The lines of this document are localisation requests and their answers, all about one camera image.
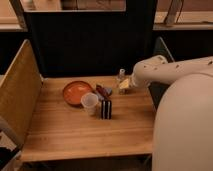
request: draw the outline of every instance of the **white cup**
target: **white cup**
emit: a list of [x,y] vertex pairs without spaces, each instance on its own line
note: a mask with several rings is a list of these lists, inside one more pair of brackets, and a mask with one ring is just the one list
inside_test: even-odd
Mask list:
[[81,97],[81,104],[89,115],[94,115],[97,110],[98,96],[94,93],[86,93]]

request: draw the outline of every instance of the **cup rim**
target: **cup rim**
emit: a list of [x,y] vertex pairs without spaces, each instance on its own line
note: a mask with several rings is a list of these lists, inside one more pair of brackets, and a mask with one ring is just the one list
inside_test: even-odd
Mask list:
[[[84,104],[83,100],[87,97],[87,96],[93,96],[94,99],[95,99],[95,102],[93,105],[87,105],[87,104]],[[92,92],[88,92],[88,93],[85,93],[82,97],[81,97],[81,104],[83,107],[87,107],[87,108],[92,108],[94,106],[96,106],[98,104],[98,95],[95,94],[95,93],[92,93]]]

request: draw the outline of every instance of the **small bottle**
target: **small bottle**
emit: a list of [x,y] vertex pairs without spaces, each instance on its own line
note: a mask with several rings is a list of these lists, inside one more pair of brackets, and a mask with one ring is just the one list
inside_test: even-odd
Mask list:
[[120,86],[119,86],[120,83],[125,80],[125,78],[126,78],[125,69],[121,68],[117,75],[117,87],[118,87],[119,94],[125,94],[125,89],[120,89]]

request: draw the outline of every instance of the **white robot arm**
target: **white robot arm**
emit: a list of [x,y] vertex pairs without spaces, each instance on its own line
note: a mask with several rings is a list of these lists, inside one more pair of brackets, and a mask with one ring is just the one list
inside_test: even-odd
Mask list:
[[157,109],[152,170],[212,170],[213,57],[167,63],[156,56],[138,62],[130,80],[172,84]]
[[149,86],[151,82],[171,84],[178,78],[197,72],[213,74],[213,56],[168,63],[163,56],[154,56],[135,64],[131,75],[131,86]]

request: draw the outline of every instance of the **black wall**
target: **black wall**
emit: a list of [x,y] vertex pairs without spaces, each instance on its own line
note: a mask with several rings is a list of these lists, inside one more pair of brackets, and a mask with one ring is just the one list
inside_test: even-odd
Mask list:
[[0,74],[6,72],[26,37],[26,32],[0,32]]
[[131,72],[151,54],[156,0],[126,2],[126,12],[25,13],[42,75]]
[[213,56],[213,30],[154,31],[161,36],[176,61]]

